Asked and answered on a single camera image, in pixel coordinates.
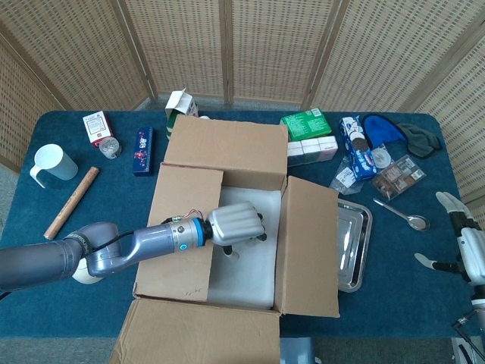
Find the stainless steel tray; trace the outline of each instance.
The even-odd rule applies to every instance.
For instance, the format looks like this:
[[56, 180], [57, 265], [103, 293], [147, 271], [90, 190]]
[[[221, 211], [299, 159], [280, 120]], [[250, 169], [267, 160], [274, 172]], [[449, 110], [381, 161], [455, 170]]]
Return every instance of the stainless steel tray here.
[[366, 207], [339, 199], [339, 290], [360, 288], [371, 227], [372, 214]]

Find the green box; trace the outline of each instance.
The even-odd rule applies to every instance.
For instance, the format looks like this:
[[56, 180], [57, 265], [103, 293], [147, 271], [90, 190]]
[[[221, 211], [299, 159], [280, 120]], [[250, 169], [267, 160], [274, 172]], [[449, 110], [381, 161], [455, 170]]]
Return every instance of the green box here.
[[323, 137], [332, 132], [319, 108], [284, 116], [281, 118], [280, 124], [288, 127], [289, 139], [292, 142]]

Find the wooden stick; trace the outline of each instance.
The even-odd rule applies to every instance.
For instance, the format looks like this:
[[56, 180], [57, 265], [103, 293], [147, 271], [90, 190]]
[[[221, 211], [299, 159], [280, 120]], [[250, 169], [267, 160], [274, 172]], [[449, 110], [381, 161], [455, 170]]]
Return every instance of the wooden stick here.
[[46, 239], [54, 239], [59, 230], [62, 228], [62, 225], [66, 222], [67, 218], [69, 218], [70, 214], [72, 214], [73, 210], [76, 208], [79, 201], [83, 198], [84, 193], [88, 190], [89, 186], [91, 186], [92, 182], [95, 180], [96, 176], [99, 173], [99, 169], [96, 167], [91, 167], [84, 176], [83, 180], [79, 183], [76, 190], [70, 195], [69, 200], [65, 203], [64, 207], [55, 217], [54, 221], [52, 222], [51, 226], [44, 233], [44, 237]]

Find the red and white box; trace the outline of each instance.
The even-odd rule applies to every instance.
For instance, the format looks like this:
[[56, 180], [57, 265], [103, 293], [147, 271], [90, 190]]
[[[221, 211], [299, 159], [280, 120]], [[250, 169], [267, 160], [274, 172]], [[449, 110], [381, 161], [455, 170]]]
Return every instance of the red and white box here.
[[100, 142], [106, 137], [112, 137], [113, 133], [109, 127], [108, 119], [103, 111], [83, 117], [84, 127], [88, 133], [89, 142], [98, 148]]

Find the blue table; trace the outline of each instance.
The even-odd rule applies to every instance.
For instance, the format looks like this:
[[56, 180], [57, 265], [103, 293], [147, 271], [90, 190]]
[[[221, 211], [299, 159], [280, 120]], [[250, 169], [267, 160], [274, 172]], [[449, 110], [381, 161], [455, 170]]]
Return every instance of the blue table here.
[[[124, 151], [107, 160], [90, 146], [82, 116], [90, 111], [53, 111], [43, 115], [33, 132], [18, 180], [10, 215], [0, 246], [40, 243], [42, 235], [72, 194], [88, 169], [101, 172], [59, 232], [63, 237], [94, 221], [114, 221], [120, 231], [146, 225], [159, 163], [164, 158], [166, 117], [163, 111], [111, 111], [106, 115]], [[211, 118], [278, 124], [289, 112], [218, 111]], [[355, 113], [328, 112], [334, 131], [342, 116]], [[443, 136], [435, 119], [420, 114], [386, 114], [397, 123], [417, 124]], [[155, 175], [134, 177], [132, 155], [138, 127], [156, 129]], [[333, 160], [290, 168], [290, 175], [328, 186], [344, 155], [343, 141], [336, 135], [339, 151]], [[29, 176], [36, 150], [47, 144], [62, 146], [79, 165], [69, 181], [45, 174], [49, 188], [41, 189]], [[394, 159], [406, 154], [403, 142], [388, 145]], [[287, 315], [281, 319], [284, 336], [338, 337], [450, 337], [450, 324], [471, 308], [471, 288], [458, 275], [425, 269], [415, 261], [420, 252], [438, 260], [452, 261], [458, 247], [448, 216], [434, 196], [446, 190], [458, 195], [446, 149], [428, 159], [417, 160], [427, 177], [392, 201], [404, 212], [428, 217], [431, 229], [413, 231], [405, 221], [372, 202], [378, 192], [367, 182], [362, 191], [345, 199], [367, 206], [374, 215], [367, 265], [361, 289], [339, 295], [341, 318]], [[132, 301], [136, 266], [98, 284], [82, 285], [73, 279], [11, 294], [0, 302], [0, 337], [115, 337]]]

